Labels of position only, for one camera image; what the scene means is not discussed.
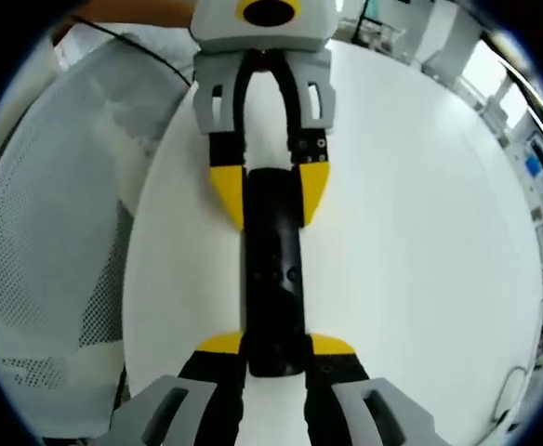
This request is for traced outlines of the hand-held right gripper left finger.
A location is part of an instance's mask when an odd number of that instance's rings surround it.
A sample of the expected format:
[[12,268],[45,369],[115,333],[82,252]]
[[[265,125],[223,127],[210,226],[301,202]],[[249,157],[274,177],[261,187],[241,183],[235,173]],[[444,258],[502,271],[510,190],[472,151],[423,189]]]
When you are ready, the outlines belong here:
[[113,414],[112,445],[233,445],[244,414],[243,334],[202,342],[179,375],[163,375]]

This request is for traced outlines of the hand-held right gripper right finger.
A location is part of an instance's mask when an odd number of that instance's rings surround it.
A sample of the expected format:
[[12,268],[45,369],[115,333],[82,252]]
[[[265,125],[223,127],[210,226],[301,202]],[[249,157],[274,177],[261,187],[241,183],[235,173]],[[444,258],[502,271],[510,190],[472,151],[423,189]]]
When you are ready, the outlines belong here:
[[371,379],[354,348],[312,334],[304,417],[312,445],[445,445],[433,416],[385,378]]

